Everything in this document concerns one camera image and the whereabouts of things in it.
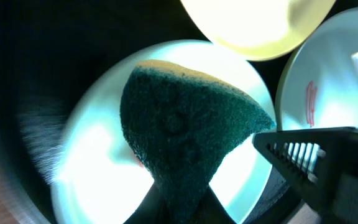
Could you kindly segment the green yellow sponge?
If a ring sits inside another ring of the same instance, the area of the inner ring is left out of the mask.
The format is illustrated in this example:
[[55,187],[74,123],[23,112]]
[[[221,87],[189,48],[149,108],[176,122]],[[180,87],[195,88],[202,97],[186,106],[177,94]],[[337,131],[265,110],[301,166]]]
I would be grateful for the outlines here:
[[170,223],[190,220],[227,154],[250,135],[276,126],[244,91],[164,60],[134,67],[120,118],[124,138],[151,173]]

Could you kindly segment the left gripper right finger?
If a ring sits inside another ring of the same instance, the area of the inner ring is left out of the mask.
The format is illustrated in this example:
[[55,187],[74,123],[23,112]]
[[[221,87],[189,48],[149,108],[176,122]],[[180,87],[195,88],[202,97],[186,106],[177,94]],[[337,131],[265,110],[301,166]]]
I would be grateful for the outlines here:
[[235,224],[210,186],[194,213],[194,224]]

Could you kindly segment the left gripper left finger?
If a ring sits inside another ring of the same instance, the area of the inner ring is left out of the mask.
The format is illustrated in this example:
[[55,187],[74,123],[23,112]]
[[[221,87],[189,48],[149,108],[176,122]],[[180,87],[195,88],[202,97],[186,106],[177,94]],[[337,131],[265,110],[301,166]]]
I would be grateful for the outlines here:
[[155,184],[124,224],[169,224],[170,213]]

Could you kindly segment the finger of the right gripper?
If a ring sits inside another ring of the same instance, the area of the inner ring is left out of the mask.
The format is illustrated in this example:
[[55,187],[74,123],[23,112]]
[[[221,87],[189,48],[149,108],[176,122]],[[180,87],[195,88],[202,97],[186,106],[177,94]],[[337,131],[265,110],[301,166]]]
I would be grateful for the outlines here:
[[321,223],[358,223],[358,128],[259,133],[252,143]]

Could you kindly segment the yellow plate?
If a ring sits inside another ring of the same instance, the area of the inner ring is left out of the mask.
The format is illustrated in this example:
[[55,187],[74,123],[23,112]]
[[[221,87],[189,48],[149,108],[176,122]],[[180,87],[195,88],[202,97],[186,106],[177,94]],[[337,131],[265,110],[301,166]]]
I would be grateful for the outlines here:
[[335,0],[181,0],[213,44],[247,60],[282,56],[304,42]]

